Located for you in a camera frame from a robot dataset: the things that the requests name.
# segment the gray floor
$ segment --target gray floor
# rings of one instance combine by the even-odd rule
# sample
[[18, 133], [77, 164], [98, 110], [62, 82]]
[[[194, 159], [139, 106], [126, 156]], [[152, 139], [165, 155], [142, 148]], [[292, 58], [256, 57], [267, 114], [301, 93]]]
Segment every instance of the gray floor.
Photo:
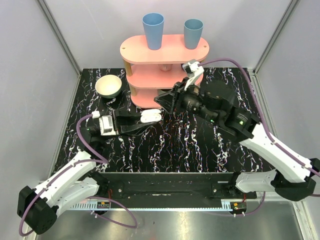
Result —
[[[257, 203], [250, 202], [250, 208]], [[266, 202], [246, 217], [213, 216], [206, 212], [135, 212], [139, 228], [127, 229], [95, 219], [84, 211], [66, 211], [38, 240], [302, 240], [289, 202]], [[132, 224], [124, 211], [106, 216]]]

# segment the pink shelf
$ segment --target pink shelf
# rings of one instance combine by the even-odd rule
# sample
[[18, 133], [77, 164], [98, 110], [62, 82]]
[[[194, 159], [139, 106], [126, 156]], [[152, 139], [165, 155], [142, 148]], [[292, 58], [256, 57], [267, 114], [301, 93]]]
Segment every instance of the pink shelf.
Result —
[[202, 61], [209, 53], [209, 44], [200, 39], [196, 49], [187, 49], [183, 34], [162, 36], [162, 46], [150, 50], [145, 35], [133, 36], [120, 46], [122, 58], [131, 64], [184, 64], [192, 59]]
[[131, 95], [131, 100], [134, 105], [142, 109], [159, 109], [161, 106], [154, 101], [158, 96], [156, 89], [137, 89], [136, 96]]
[[[132, 76], [126, 76], [128, 83], [136, 89], [171, 89], [181, 82], [187, 74], [180, 64], [174, 64], [169, 71], [161, 71], [157, 64], [133, 65]], [[203, 75], [196, 81], [199, 85]]]

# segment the metal frame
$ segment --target metal frame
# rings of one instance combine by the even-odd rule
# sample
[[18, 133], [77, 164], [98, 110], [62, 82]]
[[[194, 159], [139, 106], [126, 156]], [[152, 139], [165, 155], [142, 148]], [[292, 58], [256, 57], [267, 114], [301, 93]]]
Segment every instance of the metal frame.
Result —
[[291, 15], [295, 11], [296, 7], [298, 6], [300, 0], [291, 0], [288, 7], [286, 8], [284, 14], [282, 15], [282, 18], [277, 25], [275, 31], [273, 32], [271, 39], [269, 40], [268, 44], [266, 45], [259, 61], [257, 62], [256, 66], [253, 69], [253, 72], [257, 74], [259, 70], [261, 69], [261, 66], [263, 65], [264, 61], [266, 60], [268, 54], [270, 53], [272, 47], [274, 46], [275, 42], [277, 41], [280, 33], [286, 26], [288, 20], [290, 19]]
[[74, 71], [76, 72], [76, 74], [79, 76], [82, 72], [82, 69], [80, 68], [80, 66], [78, 65], [75, 57], [73, 56], [73, 54], [71, 53], [68, 44], [64, 38], [64, 36], [62, 35], [57, 22], [53, 16], [53, 14], [51, 13], [47, 3], [45, 0], [35, 0], [41, 11], [43, 12], [45, 18], [47, 19], [53, 34], [55, 35], [56, 39], [58, 40], [59, 44], [61, 45], [66, 57], [68, 58], [70, 64], [72, 65]]

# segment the cable connector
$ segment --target cable connector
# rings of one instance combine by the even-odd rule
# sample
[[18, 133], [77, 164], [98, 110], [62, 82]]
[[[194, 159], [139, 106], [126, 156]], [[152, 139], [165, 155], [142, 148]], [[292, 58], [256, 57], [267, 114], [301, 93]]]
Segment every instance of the cable connector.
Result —
[[100, 118], [100, 112], [99, 111], [93, 111], [91, 114], [92, 114], [92, 118], [93, 119]]

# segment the table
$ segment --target table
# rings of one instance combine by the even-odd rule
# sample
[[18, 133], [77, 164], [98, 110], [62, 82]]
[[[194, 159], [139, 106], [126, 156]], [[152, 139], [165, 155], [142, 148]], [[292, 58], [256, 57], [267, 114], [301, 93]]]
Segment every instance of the table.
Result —
[[[117, 75], [123, 91], [114, 99], [103, 99], [95, 91], [96, 81]], [[213, 81], [223, 81], [237, 95], [236, 105], [257, 112], [249, 87], [237, 68], [205, 68], [201, 87], [210, 90]], [[131, 102], [130, 89], [123, 68], [84, 69], [53, 172], [59, 170], [77, 150], [77, 121], [95, 110], [126, 109], [140, 112]], [[269, 171], [273, 167], [251, 150], [224, 139], [211, 124], [187, 112], [173, 116], [162, 113], [163, 120], [142, 136], [117, 136], [105, 143], [102, 153], [110, 165], [100, 172], [186, 172], [212, 173]]]

